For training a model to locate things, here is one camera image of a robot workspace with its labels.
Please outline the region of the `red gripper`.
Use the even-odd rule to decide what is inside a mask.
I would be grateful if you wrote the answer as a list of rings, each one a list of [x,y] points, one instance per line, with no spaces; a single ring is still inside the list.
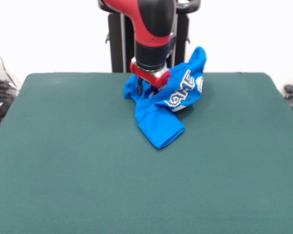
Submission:
[[[171,71],[167,68],[167,64],[155,71],[146,70],[138,66],[136,58],[132,58],[130,62],[130,71],[138,77],[139,96],[143,93],[143,80],[153,86],[153,93],[157,94],[159,88],[165,86],[171,77]]]

